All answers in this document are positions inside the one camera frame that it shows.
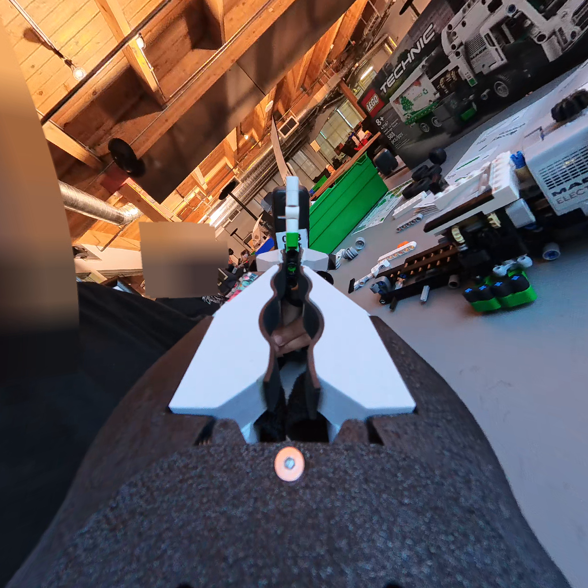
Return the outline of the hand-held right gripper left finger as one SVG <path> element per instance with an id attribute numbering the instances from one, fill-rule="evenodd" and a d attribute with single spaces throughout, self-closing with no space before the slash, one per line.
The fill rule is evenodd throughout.
<path id="1" fill-rule="evenodd" d="M 246 443 L 258 442 L 254 423 L 267 410 L 263 379 L 271 351 L 260 318 L 275 296 L 279 269 L 263 272 L 215 313 L 168 404 L 172 413 L 234 420 Z"/>

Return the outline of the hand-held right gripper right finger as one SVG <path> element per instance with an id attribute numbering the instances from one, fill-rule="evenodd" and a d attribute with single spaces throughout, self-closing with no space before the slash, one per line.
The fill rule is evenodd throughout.
<path id="1" fill-rule="evenodd" d="M 319 386 L 317 411 L 334 439 L 347 420 L 410 414 L 416 402 L 371 316 L 310 268 L 308 307 L 318 331 L 307 353 L 308 373 Z"/>

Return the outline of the white and green lego assembly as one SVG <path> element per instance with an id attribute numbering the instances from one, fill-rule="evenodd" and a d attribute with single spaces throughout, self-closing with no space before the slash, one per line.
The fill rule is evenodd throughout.
<path id="1" fill-rule="evenodd" d="M 285 185 L 285 265 L 286 285 L 289 291 L 298 289 L 300 265 L 304 249 L 299 233 L 299 179 L 287 176 Z"/>

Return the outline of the scattered small lego pieces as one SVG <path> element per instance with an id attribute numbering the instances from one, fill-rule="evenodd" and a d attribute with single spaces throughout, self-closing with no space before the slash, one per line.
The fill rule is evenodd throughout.
<path id="1" fill-rule="evenodd" d="M 354 246 L 343 248 L 337 251 L 332 257 L 331 261 L 333 261 L 334 270 L 337 270 L 341 267 L 342 261 L 352 261 L 358 257 L 359 252 L 364 249 L 366 246 L 366 241 L 364 237 L 360 236 L 356 238 Z M 379 267 L 375 266 L 372 268 L 371 272 L 360 279 L 351 279 L 349 282 L 348 292 L 352 293 L 362 287 L 364 287 L 369 281 L 375 279 L 378 276 Z"/>

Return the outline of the white and orange lego beam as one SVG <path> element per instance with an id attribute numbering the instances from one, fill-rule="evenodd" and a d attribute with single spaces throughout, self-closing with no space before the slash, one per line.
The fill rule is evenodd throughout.
<path id="1" fill-rule="evenodd" d="M 390 264 L 400 257 L 412 252 L 416 248 L 417 243 L 415 241 L 404 241 L 398 247 L 391 250 L 390 252 L 381 255 L 378 261 L 371 269 L 371 275 L 373 277 L 378 276 L 379 272 L 383 269 L 390 267 Z"/>

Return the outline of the long white lego beam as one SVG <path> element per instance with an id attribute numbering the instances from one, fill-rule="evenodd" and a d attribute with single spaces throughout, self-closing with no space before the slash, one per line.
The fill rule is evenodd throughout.
<path id="1" fill-rule="evenodd" d="M 437 207 L 432 202 L 429 202 L 429 203 L 428 202 L 419 202 L 419 203 L 416 203 L 411 206 L 409 206 L 409 203 L 407 202 L 403 206 L 400 206 L 393 211 L 393 218 L 397 219 L 397 218 L 402 217 L 405 214 L 411 214 L 411 215 L 424 214 L 424 215 L 427 215 L 427 214 L 430 214 L 431 211 L 435 212 L 436 210 L 437 210 Z"/>

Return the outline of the green lego wheel assembly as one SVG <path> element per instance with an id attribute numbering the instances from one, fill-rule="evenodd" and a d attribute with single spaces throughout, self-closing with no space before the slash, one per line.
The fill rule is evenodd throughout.
<path id="1" fill-rule="evenodd" d="M 477 313 L 513 309 L 537 299 L 537 293 L 523 269 L 509 270 L 504 276 L 487 276 L 466 288 L 462 295 Z"/>

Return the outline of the black lego set box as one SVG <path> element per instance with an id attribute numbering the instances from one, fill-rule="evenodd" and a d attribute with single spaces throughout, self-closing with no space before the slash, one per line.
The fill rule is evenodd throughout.
<path id="1" fill-rule="evenodd" d="M 587 59 L 587 1 L 430 1 L 360 96 L 413 169 Z"/>

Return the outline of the white lego truck model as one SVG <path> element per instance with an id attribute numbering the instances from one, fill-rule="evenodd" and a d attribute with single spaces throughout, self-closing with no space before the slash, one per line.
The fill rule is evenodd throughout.
<path id="1" fill-rule="evenodd" d="M 529 254 L 587 226 L 587 126 L 560 124 L 522 154 L 504 152 L 438 198 L 425 234 L 458 246 L 473 276 L 527 268 Z"/>

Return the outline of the person's left hand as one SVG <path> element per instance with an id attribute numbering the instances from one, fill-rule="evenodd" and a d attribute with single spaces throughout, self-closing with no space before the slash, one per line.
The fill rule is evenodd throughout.
<path id="1" fill-rule="evenodd" d="M 291 352 L 307 348 L 311 343 L 311 337 L 301 323 L 291 323 L 282 326 L 272 333 L 272 341 L 278 357 L 283 357 Z"/>

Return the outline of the colourful patterned cloth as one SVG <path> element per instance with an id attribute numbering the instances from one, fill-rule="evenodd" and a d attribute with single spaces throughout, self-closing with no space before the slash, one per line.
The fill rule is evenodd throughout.
<path id="1" fill-rule="evenodd" d="M 219 293 L 230 299 L 251 285 L 260 275 L 261 273 L 259 272 L 245 272 L 239 277 L 231 275 L 221 283 Z"/>

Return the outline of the green plastic bin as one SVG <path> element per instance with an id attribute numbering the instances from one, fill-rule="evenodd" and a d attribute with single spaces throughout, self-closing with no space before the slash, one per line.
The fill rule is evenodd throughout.
<path id="1" fill-rule="evenodd" d="M 334 252 L 386 192 L 369 155 L 363 154 L 310 207 L 309 248 Z"/>

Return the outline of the black round container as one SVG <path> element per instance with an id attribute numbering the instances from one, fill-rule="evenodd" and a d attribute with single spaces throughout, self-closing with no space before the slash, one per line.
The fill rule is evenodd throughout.
<path id="1" fill-rule="evenodd" d="M 396 155 L 387 148 L 382 148 L 374 154 L 373 164 L 383 178 L 390 177 L 399 167 Z"/>

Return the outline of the cluster of black tyres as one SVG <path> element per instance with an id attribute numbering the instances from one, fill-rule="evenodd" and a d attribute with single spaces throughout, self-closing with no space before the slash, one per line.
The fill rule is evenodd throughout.
<path id="1" fill-rule="evenodd" d="M 442 167 L 438 164 L 421 165 L 417 167 L 411 175 L 411 183 L 405 187 L 401 195 L 405 199 L 412 199 L 421 192 L 429 190 L 434 177 L 440 176 Z"/>

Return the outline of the black round ceiling fixture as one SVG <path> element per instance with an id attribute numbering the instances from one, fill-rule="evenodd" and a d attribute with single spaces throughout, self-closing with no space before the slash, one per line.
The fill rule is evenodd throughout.
<path id="1" fill-rule="evenodd" d="M 146 173 L 146 166 L 138 158 L 132 147 L 121 138 L 112 138 L 107 148 L 114 163 L 132 178 L 140 178 Z"/>

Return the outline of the open instruction booklet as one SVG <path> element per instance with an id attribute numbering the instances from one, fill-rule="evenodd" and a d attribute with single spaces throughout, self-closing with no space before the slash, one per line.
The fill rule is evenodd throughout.
<path id="1" fill-rule="evenodd" d="M 547 136 L 555 126 L 550 111 L 543 113 L 534 105 L 525 107 L 484 131 L 445 176 L 445 180 L 449 185 L 458 185 L 504 152 L 520 152 L 526 159 L 526 151 L 531 145 Z"/>

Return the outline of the black tyre on truck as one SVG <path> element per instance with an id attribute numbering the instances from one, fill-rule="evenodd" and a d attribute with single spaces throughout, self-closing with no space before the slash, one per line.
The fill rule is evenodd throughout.
<path id="1" fill-rule="evenodd" d="M 587 108 L 587 90 L 579 89 L 559 101 L 552 107 L 550 113 L 553 120 L 563 123 Z"/>

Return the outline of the black lego beam frame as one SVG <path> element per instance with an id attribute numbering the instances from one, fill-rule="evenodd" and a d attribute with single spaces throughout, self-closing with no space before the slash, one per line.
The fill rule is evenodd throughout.
<path id="1" fill-rule="evenodd" d="M 407 298 L 421 296 L 431 290 L 462 285 L 463 267 L 458 246 L 444 243 L 411 255 L 400 265 L 386 269 L 371 283 L 370 290 L 379 297 L 381 305 L 391 309 Z"/>

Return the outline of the silver air duct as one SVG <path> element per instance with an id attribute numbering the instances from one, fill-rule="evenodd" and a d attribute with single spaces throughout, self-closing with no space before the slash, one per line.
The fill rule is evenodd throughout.
<path id="1" fill-rule="evenodd" d="M 94 220 L 117 226 L 127 226 L 138 220 L 143 214 L 132 204 L 117 208 L 65 182 L 58 181 L 58 185 L 66 210 Z"/>

